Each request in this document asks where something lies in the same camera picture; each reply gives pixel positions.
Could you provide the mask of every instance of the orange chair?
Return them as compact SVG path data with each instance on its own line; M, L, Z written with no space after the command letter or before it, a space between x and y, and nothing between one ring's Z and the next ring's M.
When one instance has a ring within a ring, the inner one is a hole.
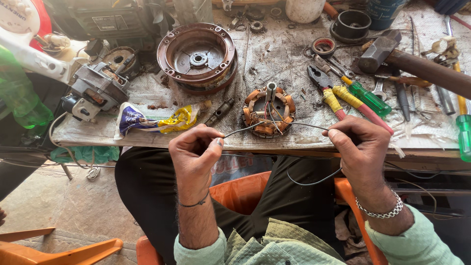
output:
M92 265L122 249L115 238L70 251L47 254L9 242L50 234L55 227L0 234L2 265Z
M253 212L267 185L271 171L249 175L228 181L209 188L211 197L240 214L249 215ZM388 261L377 246L373 244L365 230L365 220L361 211L356 207L350 183L345 178L335 178L335 196L353 206L352 210L360 226L361 233L374 265L387 265ZM136 244L138 265L165 265L162 257L152 247L147 236L139 238Z

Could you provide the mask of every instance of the black thread bracelet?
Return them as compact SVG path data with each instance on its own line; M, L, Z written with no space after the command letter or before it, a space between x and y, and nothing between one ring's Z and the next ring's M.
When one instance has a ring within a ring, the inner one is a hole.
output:
M206 198L208 197L208 195L209 195L209 190L208 190L208 193L206 194L206 196L205 196L202 200L200 200L200 202L198 202L197 204L193 204L193 205L183 205L183 204L180 202L180 200L178 200L178 204L180 204L180 205L183 206L183 207L187 207L187 208L188 208L188 207L195 207L195 206L197 206L197 205L203 205L203 203L205 203L204 200L206 200Z

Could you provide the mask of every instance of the green screwdriver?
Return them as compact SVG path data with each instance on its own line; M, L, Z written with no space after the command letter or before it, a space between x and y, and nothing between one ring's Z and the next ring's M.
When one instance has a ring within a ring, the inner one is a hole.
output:
M471 162L471 100L466 99L467 114L456 117L456 125L460 128L458 144L460 146L461 160Z
M370 107L370 109L372 109L379 117L384 117L391 112L392 109L388 104L384 103L371 91L364 89L360 83L357 81L351 81L346 76L332 70L332 68L331 71L338 75L340 79L342 79L342 81L344 81L347 85L349 85L349 90L352 95Z

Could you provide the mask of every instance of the label sticker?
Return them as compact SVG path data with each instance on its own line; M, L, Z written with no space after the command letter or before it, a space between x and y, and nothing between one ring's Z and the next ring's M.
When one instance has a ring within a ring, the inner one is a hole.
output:
M121 15L92 18L101 31L128 29Z

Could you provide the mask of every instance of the fingernail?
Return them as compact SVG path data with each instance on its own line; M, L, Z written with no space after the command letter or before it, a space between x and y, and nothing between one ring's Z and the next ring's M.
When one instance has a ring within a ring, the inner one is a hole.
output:
M221 147L224 145L224 142L222 141L221 138L218 138L218 139L216 140L216 143L217 143L218 145L220 145Z
M329 138L332 139L332 137L334 137L334 136L335 136L336 134L338 134L339 132L340 132L340 131L337 130L337 129L330 129L330 130L329 130L329 133L328 133Z

